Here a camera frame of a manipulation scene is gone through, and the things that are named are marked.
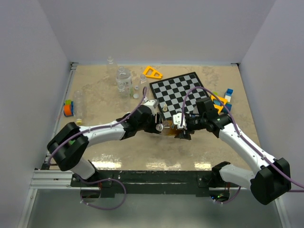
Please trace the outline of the brown tea bottle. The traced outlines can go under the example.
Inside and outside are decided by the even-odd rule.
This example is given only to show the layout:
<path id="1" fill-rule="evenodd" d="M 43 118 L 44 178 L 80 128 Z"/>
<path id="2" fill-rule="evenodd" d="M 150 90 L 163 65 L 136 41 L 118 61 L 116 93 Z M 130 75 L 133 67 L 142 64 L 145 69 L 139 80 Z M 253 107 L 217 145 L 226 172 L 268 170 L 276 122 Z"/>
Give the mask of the brown tea bottle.
<path id="1" fill-rule="evenodd" d="M 157 124 L 156 130 L 159 131 L 161 135 L 165 136 L 176 136 L 182 132 L 182 130 L 178 129 L 171 120 L 165 120 L 164 122 Z"/>

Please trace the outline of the clear bottle yellow cap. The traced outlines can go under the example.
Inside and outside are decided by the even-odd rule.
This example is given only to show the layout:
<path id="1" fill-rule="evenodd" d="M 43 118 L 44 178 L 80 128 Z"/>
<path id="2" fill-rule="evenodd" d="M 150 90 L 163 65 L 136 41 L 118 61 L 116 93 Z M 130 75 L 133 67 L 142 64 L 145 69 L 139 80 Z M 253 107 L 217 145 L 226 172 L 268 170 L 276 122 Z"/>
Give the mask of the clear bottle yellow cap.
<path id="1" fill-rule="evenodd" d="M 76 90 L 73 94 L 74 117 L 76 124 L 81 125 L 84 118 L 84 94 L 81 90 Z"/>

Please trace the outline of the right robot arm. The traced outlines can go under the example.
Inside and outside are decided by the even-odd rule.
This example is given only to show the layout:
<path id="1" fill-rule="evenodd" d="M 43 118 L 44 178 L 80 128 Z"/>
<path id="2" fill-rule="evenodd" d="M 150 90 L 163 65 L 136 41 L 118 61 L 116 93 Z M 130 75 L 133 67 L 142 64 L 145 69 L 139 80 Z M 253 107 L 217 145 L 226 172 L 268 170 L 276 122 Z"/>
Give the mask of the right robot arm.
<path id="1" fill-rule="evenodd" d="M 182 132 L 178 138 L 191 139 L 198 130 L 207 130 L 228 144 L 250 167 L 245 170 L 230 162 L 221 162 L 211 172 L 211 182 L 221 187 L 233 183 L 249 189 L 263 205 L 274 201 L 291 189 L 290 165 L 284 158 L 276 159 L 257 146 L 235 124 L 228 114 L 218 114 L 210 98 L 196 101 L 197 113 L 177 113 L 173 124 Z"/>

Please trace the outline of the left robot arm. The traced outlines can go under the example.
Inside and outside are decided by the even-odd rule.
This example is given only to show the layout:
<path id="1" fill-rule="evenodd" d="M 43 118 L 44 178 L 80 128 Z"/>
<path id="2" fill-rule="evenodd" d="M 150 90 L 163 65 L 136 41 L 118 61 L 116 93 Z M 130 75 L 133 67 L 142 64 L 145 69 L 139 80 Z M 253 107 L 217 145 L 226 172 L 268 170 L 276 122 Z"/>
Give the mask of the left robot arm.
<path id="1" fill-rule="evenodd" d="M 138 131 L 159 134 L 156 125 L 161 122 L 161 114 L 153 106 L 142 104 L 108 124 L 79 127 L 70 122 L 48 143 L 47 150 L 61 171 L 72 171 L 87 186 L 94 186 L 100 177 L 96 167 L 83 158 L 88 147 L 128 139 Z"/>

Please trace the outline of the clear bottle near board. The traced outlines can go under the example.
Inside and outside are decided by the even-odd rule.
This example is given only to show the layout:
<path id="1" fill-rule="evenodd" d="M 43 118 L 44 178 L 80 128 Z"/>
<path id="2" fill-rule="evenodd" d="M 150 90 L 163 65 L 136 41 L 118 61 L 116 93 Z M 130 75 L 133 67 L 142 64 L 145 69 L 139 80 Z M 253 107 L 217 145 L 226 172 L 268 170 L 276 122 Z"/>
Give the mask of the clear bottle near board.
<path id="1" fill-rule="evenodd" d="M 144 87 L 146 87 L 146 95 L 143 96 L 143 89 Z M 149 98 L 149 92 L 150 92 L 150 86 L 149 86 L 149 82 L 148 79 L 146 77 L 146 75 L 141 74 L 140 75 L 140 80 L 139 80 L 139 84 L 138 84 L 138 94 L 139 94 L 139 99 L 141 100 L 143 97 L 143 104 L 148 101 Z"/>

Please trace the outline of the small clear bottle front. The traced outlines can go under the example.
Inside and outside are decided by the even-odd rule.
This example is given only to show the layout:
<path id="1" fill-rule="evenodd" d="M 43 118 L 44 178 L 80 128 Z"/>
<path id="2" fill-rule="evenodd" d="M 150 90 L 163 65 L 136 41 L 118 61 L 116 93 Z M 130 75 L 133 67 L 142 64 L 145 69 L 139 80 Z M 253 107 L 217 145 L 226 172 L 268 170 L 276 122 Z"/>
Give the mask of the small clear bottle front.
<path id="1" fill-rule="evenodd" d="M 122 109 L 126 112 L 130 109 L 130 95 L 129 91 L 126 89 L 126 87 L 123 84 L 120 84 L 118 86 L 119 91 L 119 97 L 121 99 L 121 106 Z"/>

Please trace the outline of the labelled clear water bottle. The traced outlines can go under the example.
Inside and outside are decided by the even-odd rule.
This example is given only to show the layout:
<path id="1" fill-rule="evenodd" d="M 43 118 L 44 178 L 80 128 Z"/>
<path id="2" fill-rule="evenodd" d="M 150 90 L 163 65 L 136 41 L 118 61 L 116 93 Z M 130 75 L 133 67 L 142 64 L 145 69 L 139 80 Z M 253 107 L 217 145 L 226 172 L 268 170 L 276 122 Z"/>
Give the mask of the labelled clear water bottle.
<path id="1" fill-rule="evenodd" d="M 116 73 L 116 82 L 118 85 L 123 85 L 130 96 L 133 96 L 132 74 L 129 69 L 120 66 Z"/>

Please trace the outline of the clear bottle back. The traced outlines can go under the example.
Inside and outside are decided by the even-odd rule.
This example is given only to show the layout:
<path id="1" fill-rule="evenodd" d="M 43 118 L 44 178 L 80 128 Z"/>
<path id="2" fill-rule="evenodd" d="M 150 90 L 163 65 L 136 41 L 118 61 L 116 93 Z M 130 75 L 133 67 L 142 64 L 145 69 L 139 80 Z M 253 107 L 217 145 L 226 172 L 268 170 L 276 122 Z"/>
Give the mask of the clear bottle back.
<path id="1" fill-rule="evenodd" d="M 112 56 L 108 56 L 107 58 L 107 73 L 109 76 L 110 82 L 115 85 L 116 84 L 116 72 L 117 72 L 117 63 Z"/>

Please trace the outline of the green plastic bottle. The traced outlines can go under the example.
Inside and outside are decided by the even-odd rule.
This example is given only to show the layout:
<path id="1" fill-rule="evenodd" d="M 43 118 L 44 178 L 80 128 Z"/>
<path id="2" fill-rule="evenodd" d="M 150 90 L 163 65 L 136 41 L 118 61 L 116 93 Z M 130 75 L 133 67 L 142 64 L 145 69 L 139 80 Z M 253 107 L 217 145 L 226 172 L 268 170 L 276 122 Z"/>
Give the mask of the green plastic bottle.
<path id="1" fill-rule="evenodd" d="M 70 141 L 68 142 L 68 145 L 71 146 L 74 142 L 75 142 L 75 140 L 70 140 Z"/>

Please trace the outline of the cream chess piece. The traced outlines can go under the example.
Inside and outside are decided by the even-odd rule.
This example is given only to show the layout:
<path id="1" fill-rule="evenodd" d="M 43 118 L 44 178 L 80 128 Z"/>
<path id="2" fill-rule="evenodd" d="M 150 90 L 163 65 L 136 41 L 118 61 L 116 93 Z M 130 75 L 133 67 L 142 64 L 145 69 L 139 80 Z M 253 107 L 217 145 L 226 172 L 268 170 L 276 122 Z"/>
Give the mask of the cream chess piece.
<path id="1" fill-rule="evenodd" d="M 162 110 L 163 110 L 164 112 L 166 112 L 166 111 L 168 110 L 168 108 L 167 108 L 167 104 L 164 104 L 164 106 L 163 106 Z"/>

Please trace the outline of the black white chessboard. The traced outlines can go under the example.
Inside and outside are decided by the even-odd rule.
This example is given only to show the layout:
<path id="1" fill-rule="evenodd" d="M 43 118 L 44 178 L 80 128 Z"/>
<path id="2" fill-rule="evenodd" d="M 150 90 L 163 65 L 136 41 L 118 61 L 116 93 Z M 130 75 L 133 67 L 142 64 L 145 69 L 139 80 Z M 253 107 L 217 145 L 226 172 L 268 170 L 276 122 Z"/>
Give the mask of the black white chessboard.
<path id="1" fill-rule="evenodd" d="M 171 120 L 174 114 L 182 111 L 183 100 L 189 91 L 186 89 L 187 85 L 190 85 L 190 89 L 203 86 L 196 72 L 150 83 L 153 97 L 159 102 L 158 107 L 163 120 Z M 164 104 L 167 104 L 166 112 L 162 110 Z"/>

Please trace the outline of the coloured toy blocks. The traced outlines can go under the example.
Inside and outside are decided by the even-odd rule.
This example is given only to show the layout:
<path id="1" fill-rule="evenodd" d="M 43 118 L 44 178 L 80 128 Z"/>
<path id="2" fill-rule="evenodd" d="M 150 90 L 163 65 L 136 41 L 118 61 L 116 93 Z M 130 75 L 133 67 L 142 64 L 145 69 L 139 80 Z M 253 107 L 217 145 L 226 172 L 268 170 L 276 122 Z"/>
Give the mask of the coloured toy blocks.
<path id="1" fill-rule="evenodd" d="M 232 108 L 232 104 L 230 103 L 230 100 L 232 98 L 232 94 L 233 94 L 233 89 L 230 89 L 228 88 L 227 91 L 224 93 L 224 97 L 220 97 L 218 96 L 218 94 L 216 92 L 213 92 L 213 94 L 215 94 L 219 100 L 226 106 L 226 108 L 224 108 L 224 106 L 220 103 L 219 100 L 217 100 L 215 98 L 215 96 L 211 96 L 211 100 L 214 104 L 214 107 L 217 109 L 218 111 L 218 114 L 221 114 L 221 113 L 228 113 L 228 111 L 230 112 L 231 111 L 231 108 Z"/>

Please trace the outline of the yellow triangular toy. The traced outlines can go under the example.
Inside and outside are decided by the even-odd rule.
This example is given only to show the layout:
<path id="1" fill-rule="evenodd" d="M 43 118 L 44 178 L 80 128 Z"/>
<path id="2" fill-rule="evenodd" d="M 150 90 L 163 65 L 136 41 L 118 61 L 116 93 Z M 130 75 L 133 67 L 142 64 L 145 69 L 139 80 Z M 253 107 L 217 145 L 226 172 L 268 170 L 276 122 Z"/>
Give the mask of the yellow triangular toy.
<path id="1" fill-rule="evenodd" d="M 151 78 L 151 79 L 157 79 L 160 80 L 163 77 L 163 74 L 160 73 L 158 70 L 156 70 L 155 68 L 151 67 L 151 66 L 147 66 L 145 68 L 145 70 L 143 71 L 143 74 L 147 77 L 147 78 Z"/>

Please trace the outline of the orange blue toy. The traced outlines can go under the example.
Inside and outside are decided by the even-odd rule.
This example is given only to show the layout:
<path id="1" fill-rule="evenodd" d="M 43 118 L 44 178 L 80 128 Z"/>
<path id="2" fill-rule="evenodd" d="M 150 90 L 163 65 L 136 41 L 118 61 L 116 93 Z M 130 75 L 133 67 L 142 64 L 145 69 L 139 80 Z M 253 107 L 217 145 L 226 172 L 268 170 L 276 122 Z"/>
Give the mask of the orange blue toy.
<path id="1" fill-rule="evenodd" d="M 65 117 L 74 116 L 74 102 L 72 100 L 66 100 L 64 102 L 63 114 Z"/>

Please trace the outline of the aluminium rail frame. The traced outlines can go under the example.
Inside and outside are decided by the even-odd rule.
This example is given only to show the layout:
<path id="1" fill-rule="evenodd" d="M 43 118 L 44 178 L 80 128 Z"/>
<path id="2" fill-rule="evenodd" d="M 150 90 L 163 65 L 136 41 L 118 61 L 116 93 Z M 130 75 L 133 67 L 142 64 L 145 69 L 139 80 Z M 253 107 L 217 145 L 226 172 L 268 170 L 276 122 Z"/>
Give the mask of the aluminium rail frame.
<path id="1" fill-rule="evenodd" d="M 60 108 L 55 118 L 55 125 L 52 131 L 51 139 L 60 130 L 61 118 L 63 116 L 64 102 L 68 99 L 71 84 L 73 83 L 74 74 L 76 72 L 78 62 L 71 62 L 70 71 L 67 78 L 67 85 L 64 89 L 63 98 L 61 99 Z M 52 163 L 48 164 L 50 153 L 46 152 L 45 161 L 38 170 L 34 170 L 33 177 L 29 186 L 29 189 L 56 189 L 59 188 L 70 188 L 68 183 L 72 176 L 70 171 L 62 172 L 61 170 L 49 169 L 52 167 Z"/>

